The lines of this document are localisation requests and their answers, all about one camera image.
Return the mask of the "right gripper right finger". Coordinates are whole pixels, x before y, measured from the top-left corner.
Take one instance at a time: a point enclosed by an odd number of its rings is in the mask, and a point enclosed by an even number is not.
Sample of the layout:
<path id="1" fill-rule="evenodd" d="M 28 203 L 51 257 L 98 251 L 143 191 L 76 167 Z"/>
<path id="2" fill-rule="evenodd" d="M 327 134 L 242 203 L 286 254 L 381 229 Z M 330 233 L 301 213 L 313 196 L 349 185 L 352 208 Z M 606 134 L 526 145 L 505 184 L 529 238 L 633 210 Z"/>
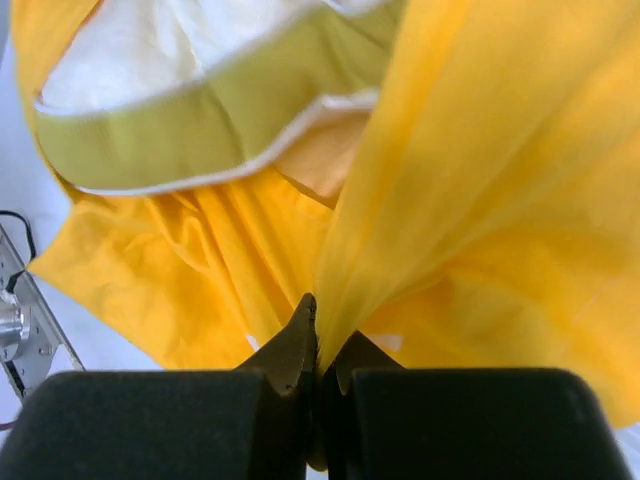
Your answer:
<path id="1" fill-rule="evenodd" d="M 593 391 L 556 368 L 409 369 L 360 333 L 323 381 L 333 479 L 628 479 Z"/>

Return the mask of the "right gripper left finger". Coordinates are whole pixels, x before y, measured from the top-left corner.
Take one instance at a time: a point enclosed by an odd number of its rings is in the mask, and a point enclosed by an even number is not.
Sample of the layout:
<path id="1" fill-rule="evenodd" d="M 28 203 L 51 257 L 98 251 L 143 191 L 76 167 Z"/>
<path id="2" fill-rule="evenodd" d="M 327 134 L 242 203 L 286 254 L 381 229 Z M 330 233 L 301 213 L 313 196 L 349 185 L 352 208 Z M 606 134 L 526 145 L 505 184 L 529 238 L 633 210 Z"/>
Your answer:
<path id="1" fill-rule="evenodd" d="M 314 455 L 316 302 L 231 370 L 66 372 L 27 399 L 5 479 L 302 479 Z"/>

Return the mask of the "cream white pillow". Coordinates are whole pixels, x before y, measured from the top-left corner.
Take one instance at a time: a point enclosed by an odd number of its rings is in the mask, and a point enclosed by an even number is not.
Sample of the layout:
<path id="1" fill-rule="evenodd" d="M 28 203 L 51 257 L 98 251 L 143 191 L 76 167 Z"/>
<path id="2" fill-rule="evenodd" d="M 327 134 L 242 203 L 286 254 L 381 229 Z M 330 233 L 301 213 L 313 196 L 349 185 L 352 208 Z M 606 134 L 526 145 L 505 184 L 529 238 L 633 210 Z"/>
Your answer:
<path id="1" fill-rule="evenodd" d="M 103 1 L 34 101 L 53 170 L 103 196 L 227 183 L 375 107 L 401 1 Z"/>

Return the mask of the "yellow pillowcase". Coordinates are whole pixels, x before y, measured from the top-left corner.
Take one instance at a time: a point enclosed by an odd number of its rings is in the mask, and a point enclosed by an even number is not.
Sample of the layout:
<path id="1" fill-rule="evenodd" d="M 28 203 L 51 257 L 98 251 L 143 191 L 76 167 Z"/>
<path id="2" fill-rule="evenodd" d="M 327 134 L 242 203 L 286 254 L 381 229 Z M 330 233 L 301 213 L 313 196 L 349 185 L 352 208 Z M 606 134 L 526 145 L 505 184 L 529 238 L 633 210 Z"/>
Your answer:
<path id="1" fill-rule="evenodd" d="M 639 421 L 639 5 L 401 1 L 370 114 L 250 175 L 155 195 L 63 180 L 34 101 L 103 1 L 11 5 L 27 123 L 72 207 L 34 272 L 171 368 L 227 367 L 319 302 L 407 366 L 552 366 Z"/>

